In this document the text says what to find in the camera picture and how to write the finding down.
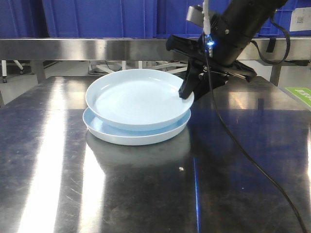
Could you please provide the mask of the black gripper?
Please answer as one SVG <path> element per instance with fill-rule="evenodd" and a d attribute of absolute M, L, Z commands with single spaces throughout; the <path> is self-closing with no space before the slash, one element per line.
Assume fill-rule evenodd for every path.
<path fill-rule="evenodd" d="M 187 99 L 193 93 L 194 99 L 198 100 L 211 90 L 225 85 L 229 76 L 237 76 L 248 82 L 257 76 L 251 67 L 239 61 L 234 61 L 228 67 L 214 61 L 205 50 L 203 36 L 188 39 L 171 35 L 167 39 L 166 50 L 188 57 L 187 72 L 178 91 L 182 99 Z"/>

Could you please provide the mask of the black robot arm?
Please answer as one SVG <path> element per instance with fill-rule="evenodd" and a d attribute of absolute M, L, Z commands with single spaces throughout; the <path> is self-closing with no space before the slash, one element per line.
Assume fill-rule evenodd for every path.
<path fill-rule="evenodd" d="M 283 57 L 287 58 L 291 45 L 289 33 L 274 21 L 276 10 L 285 3 L 284 0 L 233 0 L 222 14 L 218 14 L 209 12 L 205 1 L 201 36 L 194 40 L 171 35 L 166 42 L 168 51 L 188 58 L 179 97 L 187 99 L 194 94 L 194 99 L 198 100 L 214 88 L 225 85 L 229 76 L 241 75 L 248 82 L 254 79 L 256 72 L 237 58 L 250 43 L 258 46 L 253 37 L 267 20 L 283 31 L 287 43 Z"/>

